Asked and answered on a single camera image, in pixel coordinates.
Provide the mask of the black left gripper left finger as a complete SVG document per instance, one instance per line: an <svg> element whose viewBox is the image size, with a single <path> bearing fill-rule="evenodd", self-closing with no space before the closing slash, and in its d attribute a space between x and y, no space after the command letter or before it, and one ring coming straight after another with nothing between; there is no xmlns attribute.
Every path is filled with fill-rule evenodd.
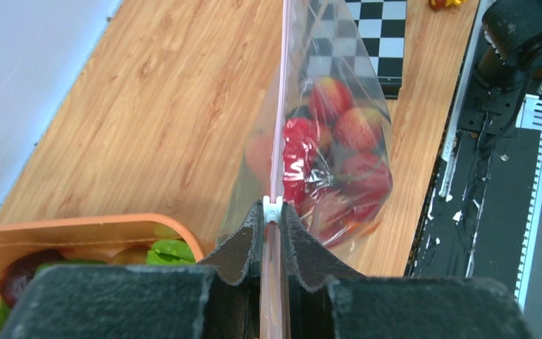
<svg viewBox="0 0 542 339"><path fill-rule="evenodd" d="M1 338L257 338L263 205L192 265L65 264L29 284Z"/></svg>

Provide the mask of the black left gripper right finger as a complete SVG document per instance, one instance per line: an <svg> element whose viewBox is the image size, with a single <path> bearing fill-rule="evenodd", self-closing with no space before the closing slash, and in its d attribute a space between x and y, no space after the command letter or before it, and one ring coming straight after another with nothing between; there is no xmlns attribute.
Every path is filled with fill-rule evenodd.
<svg viewBox="0 0 542 339"><path fill-rule="evenodd" d="M514 297L488 278L372 278L328 251L285 203L288 338L531 338Z"/></svg>

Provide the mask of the clear zip top bag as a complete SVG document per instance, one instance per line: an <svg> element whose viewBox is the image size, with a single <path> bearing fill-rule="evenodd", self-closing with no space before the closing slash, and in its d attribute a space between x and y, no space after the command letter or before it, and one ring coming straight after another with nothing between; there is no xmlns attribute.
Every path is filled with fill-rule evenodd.
<svg viewBox="0 0 542 339"><path fill-rule="evenodd" d="M217 243L242 237L240 338L319 338L315 293L356 252L392 187L391 119L344 1L285 1L279 67L248 136Z"/></svg>

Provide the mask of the red chili toy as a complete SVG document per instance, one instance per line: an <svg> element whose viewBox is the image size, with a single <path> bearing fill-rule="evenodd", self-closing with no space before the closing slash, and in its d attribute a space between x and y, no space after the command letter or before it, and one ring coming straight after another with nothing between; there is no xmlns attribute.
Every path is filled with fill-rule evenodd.
<svg viewBox="0 0 542 339"><path fill-rule="evenodd" d="M282 137L283 198L298 207L306 198L306 179L317 156L318 130L309 119L290 118L284 125Z"/></svg>

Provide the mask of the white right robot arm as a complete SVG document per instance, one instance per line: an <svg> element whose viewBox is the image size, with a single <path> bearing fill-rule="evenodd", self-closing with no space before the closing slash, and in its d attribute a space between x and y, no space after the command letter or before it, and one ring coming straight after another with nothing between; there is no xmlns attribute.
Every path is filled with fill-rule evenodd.
<svg viewBox="0 0 542 339"><path fill-rule="evenodd" d="M494 1L482 26L490 46L473 78L486 115L480 147L487 148L515 124L531 79L542 68L542 1Z"/></svg>

